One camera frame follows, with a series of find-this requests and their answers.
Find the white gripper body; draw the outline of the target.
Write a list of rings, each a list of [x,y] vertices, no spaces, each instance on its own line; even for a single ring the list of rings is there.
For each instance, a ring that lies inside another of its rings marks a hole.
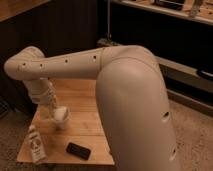
[[[48,79],[33,80],[29,85],[31,100],[38,105],[41,118],[52,118],[56,108],[56,94],[53,84]]]

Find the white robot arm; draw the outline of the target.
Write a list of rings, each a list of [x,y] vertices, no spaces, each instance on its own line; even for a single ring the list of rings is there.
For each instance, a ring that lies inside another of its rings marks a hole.
[[[181,171],[166,86],[148,49],[111,46],[47,58],[29,46],[7,59],[4,70],[37,104],[50,101],[50,78],[94,79],[117,171]]]

